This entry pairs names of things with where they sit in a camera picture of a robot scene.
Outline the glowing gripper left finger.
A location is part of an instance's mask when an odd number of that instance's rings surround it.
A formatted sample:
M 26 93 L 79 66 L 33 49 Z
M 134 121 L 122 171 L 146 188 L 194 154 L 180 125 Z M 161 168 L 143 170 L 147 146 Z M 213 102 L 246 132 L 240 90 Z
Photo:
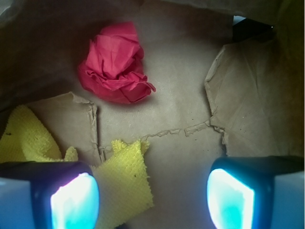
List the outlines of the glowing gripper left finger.
M 99 208 L 99 187 L 84 162 L 0 165 L 2 229 L 93 229 Z

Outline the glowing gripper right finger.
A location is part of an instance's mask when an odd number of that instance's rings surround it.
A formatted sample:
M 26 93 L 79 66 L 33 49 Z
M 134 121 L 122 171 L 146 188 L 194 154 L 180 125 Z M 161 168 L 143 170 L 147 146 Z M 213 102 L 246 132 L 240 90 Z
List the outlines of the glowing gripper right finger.
M 217 229 L 303 229 L 305 160 L 220 157 L 211 166 L 206 199 Z

